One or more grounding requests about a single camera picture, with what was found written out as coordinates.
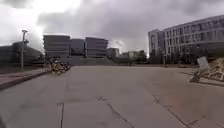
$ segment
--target pavement joint line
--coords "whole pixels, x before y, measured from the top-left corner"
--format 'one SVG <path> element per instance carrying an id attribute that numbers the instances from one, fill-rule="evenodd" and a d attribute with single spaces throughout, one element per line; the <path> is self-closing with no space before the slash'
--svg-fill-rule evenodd
<path id="1" fill-rule="evenodd" d="M 125 123 L 127 123 L 130 128 L 136 128 L 135 126 L 133 126 L 125 117 L 123 117 L 120 113 L 118 113 L 110 103 L 107 102 L 107 99 L 103 98 L 103 97 L 100 97 L 100 98 L 97 98 L 98 100 L 100 101 L 104 101 L 108 107 L 112 110 L 112 112 L 114 112 L 116 115 L 118 115 Z"/>
<path id="2" fill-rule="evenodd" d="M 152 95 L 153 97 L 154 97 L 154 103 L 156 103 L 156 104 L 159 104 L 159 105 L 161 105 L 161 106 L 163 106 L 166 110 L 168 110 L 174 117 L 176 117 L 176 119 L 177 120 L 179 120 L 183 125 L 185 125 L 186 126 L 186 128 L 189 128 L 189 126 L 187 125 L 187 124 L 185 124 L 176 114 L 174 114 L 169 108 L 167 108 L 166 106 L 164 106 L 164 105 L 162 105 L 162 104 L 160 104 L 159 102 L 155 102 L 155 101 L 157 101 L 158 99 L 154 96 L 154 95 Z"/>
<path id="3" fill-rule="evenodd" d="M 61 109 L 61 122 L 60 122 L 61 127 L 60 127 L 60 128 L 63 128 L 63 120 L 64 120 L 64 106 L 65 106 L 65 104 L 64 104 L 64 103 L 62 103 L 61 105 L 62 105 L 62 109 Z"/>
<path id="4" fill-rule="evenodd" d="M 222 126 L 221 124 L 219 124 L 219 123 L 215 123 L 218 127 L 220 127 L 220 128 L 224 128 L 224 126 Z"/>
<path id="5" fill-rule="evenodd" d="M 197 120 L 194 120 L 194 121 L 190 122 L 189 124 L 187 124 L 187 126 L 192 126 L 192 125 L 196 124 L 198 121 L 200 121 L 204 118 L 206 118 L 206 116 L 202 116 L 200 119 L 197 119 Z"/>

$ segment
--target office building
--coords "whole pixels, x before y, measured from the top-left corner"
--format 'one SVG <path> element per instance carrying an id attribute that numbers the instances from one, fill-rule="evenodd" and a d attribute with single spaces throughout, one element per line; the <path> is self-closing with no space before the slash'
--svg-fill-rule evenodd
<path id="1" fill-rule="evenodd" d="M 121 58 L 123 59 L 136 59 L 138 56 L 139 56 L 138 51 L 123 52 L 121 54 Z"/>
<path id="2" fill-rule="evenodd" d="M 44 35 L 44 49 L 47 59 L 60 58 L 66 61 L 70 56 L 70 36 Z"/>
<path id="3" fill-rule="evenodd" d="M 0 47 L 0 64 L 3 63 L 20 63 L 21 59 L 21 44 L 23 42 L 15 42 L 12 45 Z M 33 63 L 43 60 L 43 54 L 27 45 L 24 45 L 24 63 Z"/>
<path id="4" fill-rule="evenodd" d="M 85 40 L 72 39 L 70 48 L 71 56 L 83 56 L 85 54 Z"/>
<path id="5" fill-rule="evenodd" d="M 118 48 L 108 48 L 107 49 L 107 57 L 109 59 L 115 59 L 120 56 Z"/>
<path id="6" fill-rule="evenodd" d="M 85 55 L 87 57 L 107 57 L 108 40 L 86 37 Z"/>
<path id="7" fill-rule="evenodd" d="M 158 29 L 148 32 L 149 40 L 149 53 L 154 52 L 155 55 L 158 55 L 160 52 L 164 51 L 165 42 L 164 42 L 164 33 Z"/>
<path id="8" fill-rule="evenodd" d="M 161 40 L 168 59 L 186 56 L 190 62 L 200 55 L 222 56 L 224 51 L 224 16 L 215 16 L 164 29 Z M 158 51 L 158 36 L 149 32 L 149 50 Z"/>

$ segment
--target lamp post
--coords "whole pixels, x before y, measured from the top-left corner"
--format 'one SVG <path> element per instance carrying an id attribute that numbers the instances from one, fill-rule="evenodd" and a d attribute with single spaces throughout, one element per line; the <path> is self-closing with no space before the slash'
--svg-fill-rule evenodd
<path id="1" fill-rule="evenodd" d="M 24 44 L 25 44 L 25 35 L 28 31 L 27 30 L 22 30 L 22 33 L 23 33 L 23 41 L 22 41 L 22 45 L 21 45 L 21 70 L 23 70 L 23 67 L 24 67 L 24 63 L 23 63 L 23 52 L 24 52 Z"/>

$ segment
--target building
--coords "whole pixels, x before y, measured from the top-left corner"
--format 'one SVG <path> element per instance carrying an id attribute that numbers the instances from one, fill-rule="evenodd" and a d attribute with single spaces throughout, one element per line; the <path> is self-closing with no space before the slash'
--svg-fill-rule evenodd
<path id="1" fill-rule="evenodd" d="M 162 63 L 165 53 L 164 32 L 158 29 L 148 32 L 149 57 L 154 63 Z"/>
<path id="2" fill-rule="evenodd" d="M 121 58 L 124 59 L 136 59 L 139 55 L 139 52 L 137 51 L 129 51 L 129 52 L 124 52 L 121 54 Z"/>
<path id="3" fill-rule="evenodd" d="M 83 56 L 85 54 L 85 40 L 72 39 L 70 48 L 71 56 Z"/>
<path id="4" fill-rule="evenodd" d="M 201 55 L 209 57 L 224 55 L 223 15 L 180 24 L 162 32 L 163 36 L 160 39 L 156 36 L 158 30 L 149 32 L 149 50 L 159 51 L 158 40 L 164 40 L 163 52 L 171 61 L 176 61 L 181 56 L 185 56 L 188 62 L 195 62 Z"/>
<path id="5" fill-rule="evenodd" d="M 86 37 L 85 55 L 87 57 L 107 57 L 108 40 Z"/>
<path id="6" fill-rule="evenodd" d="M 118 48 L 108 48 L 107 49 L 107 57 L 109 59 L 115 59 L 120 56 Z"/>
<path id="7" fill-rule="evenodd" d="M 3 63 L 20 63 L 21 56 L 21 44 L 23 42 L 15 42 L 9 46 L 0 47 L 0 64 Z M 43 60 L 43 54 L 27 45 L 24 45 L 24 63 L 35 63 L 37 61 Z"/>
<path id="8" fill-rule="evenodd" d="M 149 53 L 155 52 L 158 55 L 160 52 L 164 51 L 165 42 L 164 35 L 162 31 L 158 29 L 148 32 L 149 38 Z"/>
<path id="9" fill-rule="evenodd" d="M 44 49 L 46 58 L 60 58 L 62 61 L 70 56 L 70 36 L 44 35 Z"/>

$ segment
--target overcast sky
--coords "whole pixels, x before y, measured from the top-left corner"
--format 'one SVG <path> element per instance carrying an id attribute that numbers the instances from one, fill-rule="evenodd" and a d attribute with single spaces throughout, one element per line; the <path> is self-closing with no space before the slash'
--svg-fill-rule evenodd
<path id="1" fill-rule="evenodd" d="M 0 45 L 43 34 L 102 37 L 122 51 L 148 51 L 147 32 L 224 14 L 223 0 L 0 0 Z"/>

